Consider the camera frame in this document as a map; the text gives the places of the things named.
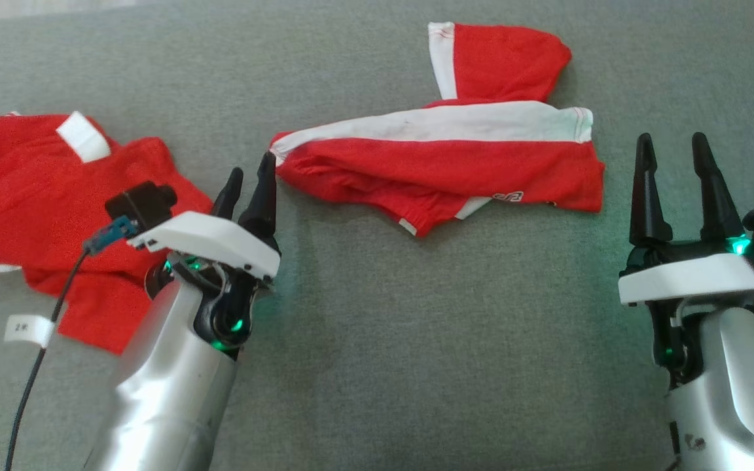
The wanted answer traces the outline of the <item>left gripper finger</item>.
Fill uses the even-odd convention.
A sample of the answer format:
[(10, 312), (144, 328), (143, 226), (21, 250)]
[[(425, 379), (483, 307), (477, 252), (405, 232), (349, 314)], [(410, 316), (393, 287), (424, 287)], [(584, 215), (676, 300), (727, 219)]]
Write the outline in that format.
[(242, 193), (243, 171), (240, 167), (234, 167), (218, 196), (213, 200), (213, 217), (233, 220), (234, 206), (238, 203)]
[(277, 253), (280, 247), (276, 232), (276, 157), (265, 152), (257, 170), (257, 185), (246, 210), (240, 215), (240, 226), (269, 245)]

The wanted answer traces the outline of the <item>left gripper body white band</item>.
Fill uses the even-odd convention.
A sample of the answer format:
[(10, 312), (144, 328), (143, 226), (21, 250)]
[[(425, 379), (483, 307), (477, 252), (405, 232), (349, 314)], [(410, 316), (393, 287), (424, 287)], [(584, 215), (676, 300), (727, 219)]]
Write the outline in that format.
[(168, 251), (174, 281), (202, 295), (190, 327), (216, 351), (235, 360), (253, 331), (253, 304), (272, 289), (281, 254), (231, 220), (195, 211), (170, 218), (128, 245)]

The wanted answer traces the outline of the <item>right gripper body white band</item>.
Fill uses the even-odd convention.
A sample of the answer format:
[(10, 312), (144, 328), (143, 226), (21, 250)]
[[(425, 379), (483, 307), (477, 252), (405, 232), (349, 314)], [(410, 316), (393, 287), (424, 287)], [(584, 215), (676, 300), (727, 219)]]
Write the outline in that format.
[(754, 271), (743, 257), (748, 237), (724, 243), (683, 241), (634, 247), (619, 274), (620, 304), (644, 304), (653, 327), (653, 362), (667, 370), (671, 387), (702, 374), (701, 313), (685, 321), (685, 308), (734, 302), (754, 313)]

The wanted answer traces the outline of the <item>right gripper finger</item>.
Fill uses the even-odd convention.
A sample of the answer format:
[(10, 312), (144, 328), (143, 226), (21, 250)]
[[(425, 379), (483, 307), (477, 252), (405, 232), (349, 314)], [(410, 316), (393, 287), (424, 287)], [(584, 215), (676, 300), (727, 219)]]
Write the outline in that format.
[(741, 217), (703, 132), (693, 135), (693, 163), (701, 185), (703, 226), (700, 239), (730, 239), (744, 235)]
[(658, 169), (652, 137), (648, 133), (637, 139), (630, 213), (629, 241), (636, 247), (668, 243), (673, 239), (672, 226), (664, 220), (655, 173)]

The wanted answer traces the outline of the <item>red shorts white side stripe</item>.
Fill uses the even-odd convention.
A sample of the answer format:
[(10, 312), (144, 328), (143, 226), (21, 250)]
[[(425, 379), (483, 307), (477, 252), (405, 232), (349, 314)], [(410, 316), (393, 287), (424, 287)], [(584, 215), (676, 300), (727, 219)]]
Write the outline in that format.
[(515, 25), (427, 33), (439, 101), (282, 132), (268, 149), (276, 173), (309, 196), (380, 209), (417, 237), (490, 201), (599, 213), (592, 111), (548, 104), (568, 45)]

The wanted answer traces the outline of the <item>red basketball jersey white trim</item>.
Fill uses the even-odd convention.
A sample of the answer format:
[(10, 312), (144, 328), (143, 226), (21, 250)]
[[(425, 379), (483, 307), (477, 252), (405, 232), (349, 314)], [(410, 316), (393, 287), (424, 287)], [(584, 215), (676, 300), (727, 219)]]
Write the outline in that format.
[[(0, 116), (0, 264), (19, 266), (33, 290), (59, 296), (82, 243), (110, 218), (105, 201), (137, 184), (170, 185), (174, 213), (206, 213), (212, 202), (186, 179), (157, 137), (120, 144), (84, 163), (58, 134), (64, 115)], [(147, 271), (160, 253), (111, 245), (81, 266), (59, 332), (120, 354), (149, 309)]]

